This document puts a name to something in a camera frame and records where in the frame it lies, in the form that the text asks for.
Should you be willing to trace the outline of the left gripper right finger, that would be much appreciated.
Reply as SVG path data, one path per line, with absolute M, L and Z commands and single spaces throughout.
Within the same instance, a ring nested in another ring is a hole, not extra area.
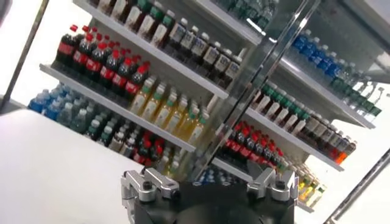
M 265 198 L 267 194 L 276 201 L 298 202 L 298 177 L 293 170 L 282 174 L 268 165 L 260 165 L 253 161 L 247 162 L 252 181 L 247 183 L 247 192 L 256 199 Z

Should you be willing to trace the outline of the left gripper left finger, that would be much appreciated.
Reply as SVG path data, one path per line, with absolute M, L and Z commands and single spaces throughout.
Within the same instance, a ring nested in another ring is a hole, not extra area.
M 136 170 L 128 170 L 121 177 L 123 201 L 137 197 L 139 201 L 149 203 L 156 200 L 158 191 L 163 198 L 170 200 L 180 198 L 179 183 L 162 175 L 152 167 L 143 169 L 141 173 Z

